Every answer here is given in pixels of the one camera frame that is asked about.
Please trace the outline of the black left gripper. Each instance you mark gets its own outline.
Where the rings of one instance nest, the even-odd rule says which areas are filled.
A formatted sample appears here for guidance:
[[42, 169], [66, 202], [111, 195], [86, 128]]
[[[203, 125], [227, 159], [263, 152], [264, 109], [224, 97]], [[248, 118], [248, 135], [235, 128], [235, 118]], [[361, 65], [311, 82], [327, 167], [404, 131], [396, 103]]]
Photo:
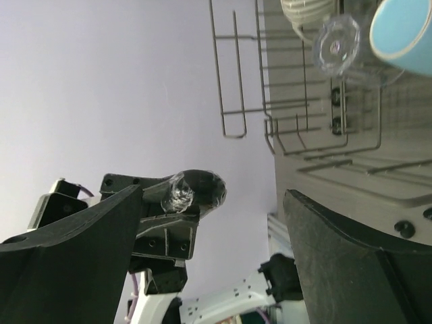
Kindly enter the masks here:
[[161, 199], [168, 189], [164, 178], [140, 178], [108, 173], [104, 176], [100, 193], [106, 199], [130, 185], [142, 190], [140, 223], [128, 271], [144, 273], [147, 294], [181, 292], [188, 276], [184, 261], [194, 254], [199, 215], [166, 213]]

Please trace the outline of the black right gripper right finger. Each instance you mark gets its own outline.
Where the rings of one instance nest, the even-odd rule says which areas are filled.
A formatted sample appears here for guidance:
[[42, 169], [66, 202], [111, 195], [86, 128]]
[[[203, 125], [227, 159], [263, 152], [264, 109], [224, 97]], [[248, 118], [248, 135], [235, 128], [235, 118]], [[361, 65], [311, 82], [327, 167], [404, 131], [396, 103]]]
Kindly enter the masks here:
[[311, 323], [430, 323], [431, 247], [385, 234], [297, 190], [283, 199]]

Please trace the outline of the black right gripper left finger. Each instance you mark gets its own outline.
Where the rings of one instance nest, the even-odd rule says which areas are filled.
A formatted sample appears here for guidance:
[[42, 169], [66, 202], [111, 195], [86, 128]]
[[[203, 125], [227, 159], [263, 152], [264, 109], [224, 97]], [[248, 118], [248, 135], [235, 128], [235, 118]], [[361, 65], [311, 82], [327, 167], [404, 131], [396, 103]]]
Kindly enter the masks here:
[[113, 323], [141, 210], [132, 185], [1, 243], [1, 322]]

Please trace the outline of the black earbud charging case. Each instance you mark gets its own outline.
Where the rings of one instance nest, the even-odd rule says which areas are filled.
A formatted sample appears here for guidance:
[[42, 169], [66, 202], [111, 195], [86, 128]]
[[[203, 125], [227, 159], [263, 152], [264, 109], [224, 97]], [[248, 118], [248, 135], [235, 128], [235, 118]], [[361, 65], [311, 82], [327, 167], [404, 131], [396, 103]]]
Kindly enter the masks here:
[[204, 217], [220, 207], [226, 198], [224, 180], [212, 171], [189, 169], [173, 175], [161, 199], [166, 213]]

